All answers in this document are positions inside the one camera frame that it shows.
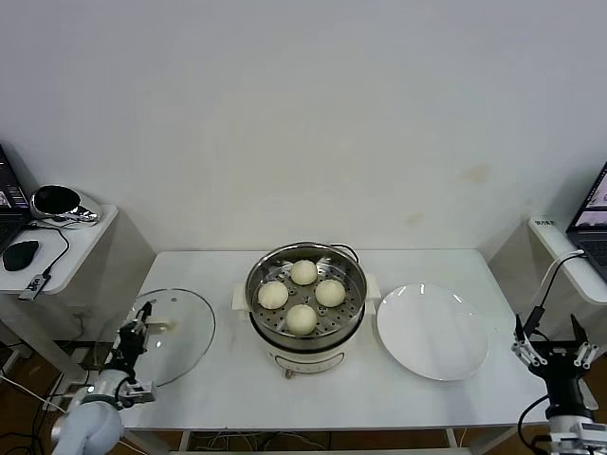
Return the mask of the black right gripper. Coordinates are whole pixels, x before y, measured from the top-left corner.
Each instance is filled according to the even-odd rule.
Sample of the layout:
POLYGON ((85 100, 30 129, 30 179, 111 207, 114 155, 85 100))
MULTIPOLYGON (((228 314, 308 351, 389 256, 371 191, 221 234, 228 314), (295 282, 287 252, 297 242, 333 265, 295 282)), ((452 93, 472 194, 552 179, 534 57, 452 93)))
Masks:
POLYGON ((526 367, 537 368, 537 376, 546 386, 549 406, 547 418, 576 416, 591 418, 585 406, 579 381, 594 361, 598 346, 591 344, 578 319, 570 316, 575 341, 578 343, 538 343, 537 351, 524 332, 520 316, 516 316, 511 351, 526 367))

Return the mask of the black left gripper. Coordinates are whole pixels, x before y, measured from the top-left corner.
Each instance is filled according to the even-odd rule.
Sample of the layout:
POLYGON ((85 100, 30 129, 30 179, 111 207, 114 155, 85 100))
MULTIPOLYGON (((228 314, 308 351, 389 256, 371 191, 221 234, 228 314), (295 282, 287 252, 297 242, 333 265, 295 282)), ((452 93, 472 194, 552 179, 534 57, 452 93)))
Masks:
POLYGON ((151 316, 151 303, 146 301, 138 310, 136 318, 119 328, 119 344, 112 350, 112 368, 132 371, 138 357, 146 352, 147 333, 151 316))

